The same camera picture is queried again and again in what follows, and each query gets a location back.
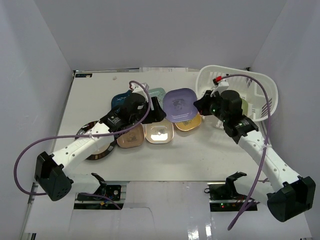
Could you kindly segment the purple square plate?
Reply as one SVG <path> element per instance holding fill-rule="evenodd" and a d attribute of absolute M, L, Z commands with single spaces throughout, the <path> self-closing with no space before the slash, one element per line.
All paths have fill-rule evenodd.
<path fill-rule="evenodd" d="M 162 100 L 166 119 L 171 123 L 192 120 L 198 113 L 194 102 L 196 93 L 190 88 L 179 88 L 165 94 Z"/>

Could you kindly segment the green square plate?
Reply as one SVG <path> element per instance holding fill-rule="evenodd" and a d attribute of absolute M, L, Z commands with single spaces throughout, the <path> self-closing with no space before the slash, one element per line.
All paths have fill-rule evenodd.
<path fill-rule="evenodd" d="M 242 108 L 242 114 L 248 116 L 249 104 L 244 98 L 241 99 L 241 108 Z"/>

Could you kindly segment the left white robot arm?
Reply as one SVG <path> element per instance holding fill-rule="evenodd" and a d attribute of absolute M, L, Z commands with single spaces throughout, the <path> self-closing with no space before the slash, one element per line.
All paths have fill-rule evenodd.
<path fill-rule="evenodd" d="M 165 117 L 156 97 L 148 100 L 141 94 L 131 93 L 122 105 L 112 108 L 71 144 L 51 154 L 38 155 L 35 180 L 52 201 L 68 193 L 86 193 L 99 200 L 106 193 L 104 179 L 96 173 L 74 174 L 73 170 L 94 152 L 110 146 L 115 135 L 122 135 L 134 124 L 157 123 Z"/>

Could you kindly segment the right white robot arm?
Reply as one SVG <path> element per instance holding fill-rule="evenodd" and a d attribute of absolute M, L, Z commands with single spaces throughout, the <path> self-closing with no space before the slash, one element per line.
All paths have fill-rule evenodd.
<path fill-rule="evenodd" d="M 265 144 L 265 137 L 258 126 L 243 114 L 238 92 L 207 90 L 201 99 L 194 102 L 194 106 L 202 116 L 213 115 L 222 121 L 225 133 L 262 167 L 269 181 L 258 182 L 251 192 L 254 181 L 246 173 L 236 172 L 226 178 L 222 186 L 224 194 L 233 200 L 245 195 L 265 204 L 280 222 L 312 208 L 316 183 L 309 176 L 300 176 L 272 147 Z"/>

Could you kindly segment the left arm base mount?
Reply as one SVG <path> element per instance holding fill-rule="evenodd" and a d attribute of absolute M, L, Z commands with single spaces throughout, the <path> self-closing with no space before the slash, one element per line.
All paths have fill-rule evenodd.
<path fill-rule="evenodd" d="M 109 184 L 99 188 L 94 195 L 78 194 L 73 208 L 75 210 L 121 210 L 126 198 L 126 187 L 119 184 Z"/>

